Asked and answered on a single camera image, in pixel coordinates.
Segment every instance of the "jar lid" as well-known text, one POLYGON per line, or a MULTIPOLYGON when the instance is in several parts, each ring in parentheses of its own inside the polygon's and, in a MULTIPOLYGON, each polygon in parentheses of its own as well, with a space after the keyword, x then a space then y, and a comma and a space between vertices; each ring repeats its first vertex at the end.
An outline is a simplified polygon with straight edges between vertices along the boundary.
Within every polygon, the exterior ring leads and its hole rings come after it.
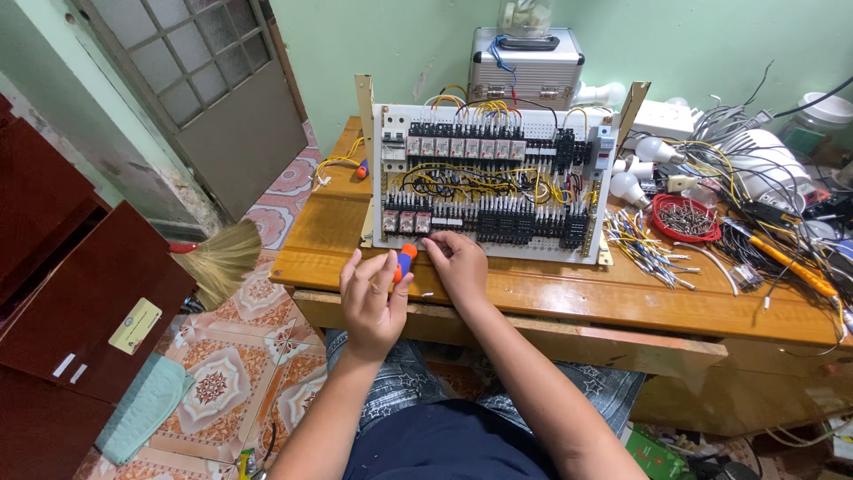
MULTIPOLYGON (((811 103, 824 95, 826 95, 826 93, 812 91, 803 95, 803 98, 800 98, 798 105, 802 107, 806 103, 811 103)), ((850 123, 850 121, 853 120, 853 103, 834 95, 823 102, 806 108, 803 111, 819 120, 832 123, 850 123)))

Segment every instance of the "yellow tool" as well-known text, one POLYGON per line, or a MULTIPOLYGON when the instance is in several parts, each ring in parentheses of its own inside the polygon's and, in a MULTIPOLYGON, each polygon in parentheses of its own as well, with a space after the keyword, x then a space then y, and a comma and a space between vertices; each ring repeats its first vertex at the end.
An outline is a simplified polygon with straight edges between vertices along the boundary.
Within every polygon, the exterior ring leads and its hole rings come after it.
POLYGON ((749 237, 749 243, 753 244, 759 250, 763 251, 765 254, 770 255, 774 260, 778 261, 784 266, 788 266, 788 269, 792 272, 796 273, 798 277, 805 280, 807 284, 809 284, 812 288, 817 290, 821 295, 824 296, 837 296, 838 292, 826 281, 826 279, 819 277, 814 274, 811 270, 798 264, 796 261, 791 262, 791 258, 788 255, 783 254, 772 245, 769 245, 764 242, 761 238, 752 235, 752 231, 743 226, 739 221, 734 220, 730 217, 722 217, 722 221, 734 227, 735 230, 743 233, 744 235, 749 237))

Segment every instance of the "white mounting board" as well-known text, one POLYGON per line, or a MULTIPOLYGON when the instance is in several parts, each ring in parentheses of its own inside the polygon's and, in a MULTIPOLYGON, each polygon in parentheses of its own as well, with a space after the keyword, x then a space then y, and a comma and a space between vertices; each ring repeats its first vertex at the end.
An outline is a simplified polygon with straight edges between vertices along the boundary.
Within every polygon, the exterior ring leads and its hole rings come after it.
MULTIPOLYGON (((432 121, 437 123, 452 124, 456 115, 456 107, 437 107, 430 110, 429 106, 423 108, 421 105, 385 105, 376 104, 374 106, 374 132, 382 132, 383 121, 389 114, 408 115, 411 121, 432 121)), ((550 110, 527 110, 522 109, 524 115, 522 125, 526 139, 531 138, 553 138, 554 137, 554 116, 550 110)), ((612 114, 602 108, 587 107, 584 109, 589 117, 589 126, 599 126, 605 117, 613 117, 611 135, 618 138, 619 114, 612 114)), ((560 128, 574 129, 576 138, 584 140, 587 132, 579 135, 583 131, 583 114, 573 112, 566 119, 566 111, 557 111, 557 125, 560 128)), ((423 250, 421 244, 416 242, 417 237, 403 237, 399 235, 388 236, 386 241, 382 241, 382 207, 385 198, 382 196, 381 179, 382 179, 382 160, 381 160, 381 141, 374 142, 374 161, 370 166, 370 181, 373 186, 374 205, 374 232, 373 245, 374 247, 385 249, 400 249, 406 243, 413 243, 418 249, 423 250)), ((566 263, 582 263, 594 265, 598 263, 598 245, 601 241, 601 227, 604 223, 604 214, 606 211, 607 192, 610 191, 610 174, 613 168, 613 158, 616 155, 616 149, 611 150, 610 157, 607 160, 607 170, 602 175, 601 193, 599 194, 598 208, 590 215, 595 216, 595 230, 592 237, 592 248, 587 256, 582 256, 581 249, 569 251, 561 249, 559 240, 556 238, 533 237, 533 240, 527 245, 506 245, 502 243, 478 242, 480 247, 488 256, 499 256, 508 258, 521 258, 528 260, 549 260, 561 261, 566 263)), ((471 238, 476 237, 475 234, 468 234, 471 238)))

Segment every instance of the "frosted glass pane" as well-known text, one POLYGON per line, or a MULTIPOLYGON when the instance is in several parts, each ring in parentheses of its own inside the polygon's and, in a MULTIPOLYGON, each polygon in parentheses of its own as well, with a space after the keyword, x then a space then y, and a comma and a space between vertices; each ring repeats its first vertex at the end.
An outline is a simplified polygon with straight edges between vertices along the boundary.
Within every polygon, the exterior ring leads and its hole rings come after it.
POLYGON ((246 47, 249 62, 252 63, 252 67, 255 70, 261 68, 267 61, 270 61, 270 54, 266 51, 266 45, 264 45, 264 39, 261 38, 260 33, 249 38, 243 43, 243 46, 246 47))
POLYGON ((198 22, 213 50, 217 53, 237 41, 237 34, 231 26, 231 20, 228 19, 225 7, 217 7, 201 14, 198 22))
POLYGON ((131 53, 131 59, 155 92, 162 91, 181 76, 181 70, 162 38, 131 53))
POLYGON ((228 85, 232 87, 237 86, 252 73, 248 62, 246 62, 246 56, 243 55, 243 49, 240 47, 233 48, 220 55, 219 65, 222 67, 222 73, 225 75, 228 85))
POLYGON ((200 12, 216 2, 217 0, 189 0, 189 4, 192 5, 194 12, 200 12))
POLYGON ((189 88, 187 82, 166 92, 161 98, 166 112, 178 126, 183 126, 201 112, 199 101, 193 95, 193 89, 189 88))
POLYGON ((183 0, 148 0, 148 6, 157 17, 157 21, 163 28, 169 28, 189 17, 187 6, 183 0))
POLYGON ((170 33, 169 41, 187 72, 201 67, 211 57, 210 50, 207 49, 199 29, 193 22, 170 33))
POLYGON ((195 89, 201 94, 201 98, 204 98, 208 105, 222 98, 222 95, 228 91, 225 80, 222 79, 222 75, 219 74, 219 70, 213 63, 193 75, 193 83, 195 89))
POLYGON ((157 32, 139 0, 92 0, 92 4, 126 49, 157 32))
POLYGON ((249 5, 248 0, 231 0, 228 3, 228 11, 231 13, 231 19, 241 37, 258 26, 258 21, 255 20, 255 14, 252 12, 252 6, 249 5))

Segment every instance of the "orange screwdriver handle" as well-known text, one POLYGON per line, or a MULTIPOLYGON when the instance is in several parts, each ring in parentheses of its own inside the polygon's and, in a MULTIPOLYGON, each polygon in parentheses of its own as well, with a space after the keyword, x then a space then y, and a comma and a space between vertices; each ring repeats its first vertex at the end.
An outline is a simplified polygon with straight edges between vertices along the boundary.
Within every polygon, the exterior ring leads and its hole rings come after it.
POLYGON ((783 254, 779 250, 773 248, 773 246, 766 244, 761 238, 752 236, 749 239, 749 243, 752 243, 756 247, 758 247, 765 254, 773 257, 774 260, 778 261, 784 266, 790 264, 789 269, 796 273, 798 277, 805 280, 805 282, 811 285, 815 290, 821 293, 824 296, 835 296, 838 295, 838 292, 823 278, 818 277, 814 273, 811 272, 808 268, 798 264, 796 261, 791 263, 791 259, 788 258, 788 255, 783 254))

